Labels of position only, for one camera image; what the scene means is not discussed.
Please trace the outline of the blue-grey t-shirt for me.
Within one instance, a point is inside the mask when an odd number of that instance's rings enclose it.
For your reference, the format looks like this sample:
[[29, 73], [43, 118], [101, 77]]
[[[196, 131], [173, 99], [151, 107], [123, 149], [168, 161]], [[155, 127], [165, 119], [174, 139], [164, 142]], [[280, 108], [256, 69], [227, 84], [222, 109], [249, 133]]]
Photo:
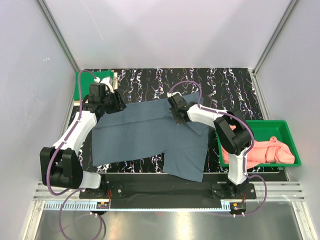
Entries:
[[142, 101], [101, 117], [92, 129], [93, 166], [164, 154], [165, 173], [202, 182], [209, 127], [198, 122], [177, 124], [170, 107], [167, 99]]

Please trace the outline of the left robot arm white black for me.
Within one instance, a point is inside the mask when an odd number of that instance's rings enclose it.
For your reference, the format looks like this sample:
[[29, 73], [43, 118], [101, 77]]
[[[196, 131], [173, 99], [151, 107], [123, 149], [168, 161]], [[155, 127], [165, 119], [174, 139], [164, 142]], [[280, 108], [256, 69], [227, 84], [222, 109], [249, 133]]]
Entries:
[[49, 189], [90, 189], [97, 198], [108, 193], [108, 186], [98, 173], [82, 169], [78, 154], [88, 134], [105, 114], [123, 111], [126, 105], [116, 89], [107, 82], [94, 82], [79, 105], [71, 125], [51, 147], [40, 151], [42, 183]]

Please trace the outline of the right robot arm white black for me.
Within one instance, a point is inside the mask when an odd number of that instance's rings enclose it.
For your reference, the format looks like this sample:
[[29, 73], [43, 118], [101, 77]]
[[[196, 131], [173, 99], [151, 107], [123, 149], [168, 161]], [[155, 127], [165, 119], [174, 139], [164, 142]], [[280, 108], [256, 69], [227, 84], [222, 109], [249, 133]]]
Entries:
[[242, 112], [239, 109], [213, 109], [198, 102], [188, 103], [179, 92], [168, 93], [167, 97], [178, 124], [195, 122], [215, 129], [220, 145], [228, 154], [228, 195], [239, 198], [245, 192], [244, 184], [248, 182], [248, 154], [255, 143], [253, 131]]

